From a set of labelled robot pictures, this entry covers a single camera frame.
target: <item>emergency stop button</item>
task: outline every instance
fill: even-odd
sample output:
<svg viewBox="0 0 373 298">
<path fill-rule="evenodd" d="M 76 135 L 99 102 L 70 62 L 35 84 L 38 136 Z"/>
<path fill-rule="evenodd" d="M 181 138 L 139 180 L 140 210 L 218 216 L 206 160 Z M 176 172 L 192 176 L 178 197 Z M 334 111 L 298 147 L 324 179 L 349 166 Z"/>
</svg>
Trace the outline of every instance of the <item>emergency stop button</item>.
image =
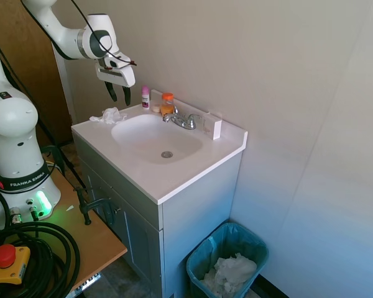
<svg viewBox="0 0 373 298">
<path fill-rule="evenodd" d="M 0 268 L 8 268 L 15 262 L 15 246 L 4 244 L 0 246 Z"/>
</svg>

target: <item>wooden table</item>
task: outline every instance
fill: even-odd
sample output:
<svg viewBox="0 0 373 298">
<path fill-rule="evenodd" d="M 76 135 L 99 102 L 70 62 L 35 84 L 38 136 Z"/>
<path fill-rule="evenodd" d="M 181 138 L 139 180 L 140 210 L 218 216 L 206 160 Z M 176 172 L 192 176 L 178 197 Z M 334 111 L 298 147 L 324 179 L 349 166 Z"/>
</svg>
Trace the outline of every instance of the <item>wooden table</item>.
<svg viewBox="0 0 373 298">
<path fill-rule="evenodd" d="M 61 191 L 61 199 L 55 206 L 52 215 L 43 221 L 64 228 L 77 242 L 80 250 L 80 272 L 72 288 L 74 290 L 124 255 L 127 248 L 95 212 L 89 212 L 92 223 L 85 225 L 83 215 L 79 210 L 79 200 L 72 186 L 57 169 L 54 170 L 51 177 Z M 52 250 L 64 259 L 65 250 L 59 240 L 51 235 L 42 233 L 41 235 L 52 247 Z"/>
</svg>

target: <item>gray cabinet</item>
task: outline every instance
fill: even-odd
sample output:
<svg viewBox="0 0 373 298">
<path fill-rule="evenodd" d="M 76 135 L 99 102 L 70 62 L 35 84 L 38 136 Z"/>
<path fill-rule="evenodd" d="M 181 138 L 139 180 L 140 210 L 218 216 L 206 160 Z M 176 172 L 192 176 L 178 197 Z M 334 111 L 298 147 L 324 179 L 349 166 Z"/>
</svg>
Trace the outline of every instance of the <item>gray cabinet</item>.
<svg viewBox="0 0 373 298">
<path fill-rule="evenodd" d="M 128 249 L 127 263 L 157 297 L 184 297 L 189 254 L 229 218 L 241 153 L 157 205 L 81 138 L 74 140 L 83 179 L 94 189 L 90 198 L 118 206 L 112 230 Z"/>
<path fill-rule="evenodd" d="M 161 293 L 162 273 L 157 253 L 163 243 L 163 231 L 153 228 L 83 160 L 81 166 L 85 183 L 91 188 L 88 191 L 89 197 L 92 200 L 110 199 L 117 207 L 116 220 L 111 228 L 127 247 L 127 253 L 124 255 L 126 261 L 139 276 L 151 283 L 155 293 Z M 101 209 L 96 211 L 104 220 L 103 211 Z"/>
</svg>

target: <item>white sink basin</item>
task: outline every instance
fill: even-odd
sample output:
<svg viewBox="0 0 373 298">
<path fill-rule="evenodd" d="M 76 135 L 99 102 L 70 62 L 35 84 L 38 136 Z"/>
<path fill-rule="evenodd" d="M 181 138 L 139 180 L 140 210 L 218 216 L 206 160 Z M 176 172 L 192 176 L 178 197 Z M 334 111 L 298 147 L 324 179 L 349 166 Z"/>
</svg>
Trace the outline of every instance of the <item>white sink basin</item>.
<svg viewBox="0 0 373 298">
<path fill-rule="evenodd" d="M 158 165 L 182 160 L 203 146 L 200 139 L 185 129 L 149 114 L 117 124 L 111 134 L 121 151 Z"/>
</svg>

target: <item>green led light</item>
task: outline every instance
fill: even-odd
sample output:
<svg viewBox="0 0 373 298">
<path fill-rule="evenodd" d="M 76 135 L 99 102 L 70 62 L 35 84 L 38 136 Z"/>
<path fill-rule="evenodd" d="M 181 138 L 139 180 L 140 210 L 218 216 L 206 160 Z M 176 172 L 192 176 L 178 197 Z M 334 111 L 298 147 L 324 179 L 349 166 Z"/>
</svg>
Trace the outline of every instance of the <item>green led light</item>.
<svg viewBox="0 0 373 298">
<path fill-rule="evenodd" d="M 50 201 L 45 196 L 44 192 L 38 191 L 36 192 L 36 196 L 39 198 L 39 201 L 41 205 L 43 206 L 44 214 L 50 213 L 52 209 L 52 205 L 50 204 Z"/>
</svg>

